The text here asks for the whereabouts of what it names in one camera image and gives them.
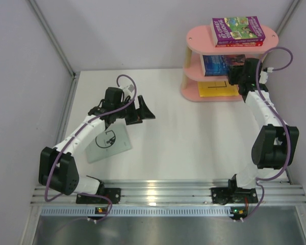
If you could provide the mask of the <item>red 13-Storey Treehouse book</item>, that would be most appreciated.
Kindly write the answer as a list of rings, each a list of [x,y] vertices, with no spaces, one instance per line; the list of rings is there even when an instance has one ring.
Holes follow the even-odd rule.
[[[248,42],[248,43],[229,43],[229,44],[217,44],[215,47],[255,47],[262,46],[263,42]]]

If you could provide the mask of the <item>blue Jane Eyre book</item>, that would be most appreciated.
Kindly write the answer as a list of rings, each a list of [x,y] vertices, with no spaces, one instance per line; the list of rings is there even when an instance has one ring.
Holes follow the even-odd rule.
[[[244,54],[239,55],[200,55],[202,72],[205,77],[225,76],[230,67],[243,65],[246,59]]]

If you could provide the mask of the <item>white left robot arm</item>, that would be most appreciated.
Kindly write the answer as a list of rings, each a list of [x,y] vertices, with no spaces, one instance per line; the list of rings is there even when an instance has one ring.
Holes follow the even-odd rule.
[[[143,97],[136,95],[132,85],[123,89],[107,88],[99,105],[88,112],[84,121],[66,139],[41,151],[39,183],[64,195],[87,193],[91,201],[101,202],[105,198],[101,180],[80,176],[75,157],[117,119],[124,119],[127,125],[133,125],[154,118],[155,115]]]

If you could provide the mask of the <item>purple 117-Storey Treehouse book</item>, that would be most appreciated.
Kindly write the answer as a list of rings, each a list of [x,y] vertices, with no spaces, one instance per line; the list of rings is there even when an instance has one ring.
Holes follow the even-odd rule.
[[[216,45],[263,42],[266,37],[256,16],[213,18],[210,27]]]

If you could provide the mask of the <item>yellow hangman book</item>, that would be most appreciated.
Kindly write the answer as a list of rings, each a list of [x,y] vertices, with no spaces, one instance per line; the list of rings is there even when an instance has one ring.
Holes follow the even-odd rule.
[[[197,82],[200,97],[238,96],[236,86],[230,85],[228,81]]]

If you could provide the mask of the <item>pink three-tier shelf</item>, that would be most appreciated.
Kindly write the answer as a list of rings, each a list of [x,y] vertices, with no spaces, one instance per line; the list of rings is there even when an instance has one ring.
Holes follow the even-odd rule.
[[[226,44],[217,46],[211,26],[197,26],[187,36],[181,93],[192,102],[239,101],[236,85],[231,85],[227,74],[230,68],[243,65],[247,58],[259,58],[266,50],[278,45],[275,31],[262,26],[266,35],[255,44]]]

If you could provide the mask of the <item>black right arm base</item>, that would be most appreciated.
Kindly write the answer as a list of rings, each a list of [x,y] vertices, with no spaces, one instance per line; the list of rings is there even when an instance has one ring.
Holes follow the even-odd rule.
[[[238,187],[236,176],[228,180],[227,187],[211,188],[212,203],[219,205],[226,204],[257,204],[258,197],[256,189],[245,189]]]

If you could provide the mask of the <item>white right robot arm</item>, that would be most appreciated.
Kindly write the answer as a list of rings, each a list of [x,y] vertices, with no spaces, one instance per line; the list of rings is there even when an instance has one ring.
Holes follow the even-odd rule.
[[[229,83],[238,86],[260,129],[251,149],[251,161],[228,181],[227,195],[236,203],[246,197],[246,189],[255,188],[257,180],[269,179],[284,165],[289,166],[298,142],[298,128],[278,118],[270,99],[266,82],[272,71],[262,70],[259,59],[247,58],[228,72]]]

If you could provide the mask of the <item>grey-green file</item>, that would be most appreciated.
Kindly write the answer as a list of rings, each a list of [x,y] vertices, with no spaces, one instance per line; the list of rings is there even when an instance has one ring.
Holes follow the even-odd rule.
[[[100,133],[86,147],[86,158],[88,163],[94,163],[111,156],[131,150],[130,138],[123,124],[115,124]]]

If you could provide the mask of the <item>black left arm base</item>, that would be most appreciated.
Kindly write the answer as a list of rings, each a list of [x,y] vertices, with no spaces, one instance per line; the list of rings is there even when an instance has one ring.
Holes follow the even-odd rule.
[[[99,185],[95,195],[101,195],[109,199],[112,204],[118,204],[121,198],[121,188],[105,187],[104,182]],[[84,194],[78,194],[76,198],[77,204],[108,204],[106,199],[92,197]]]

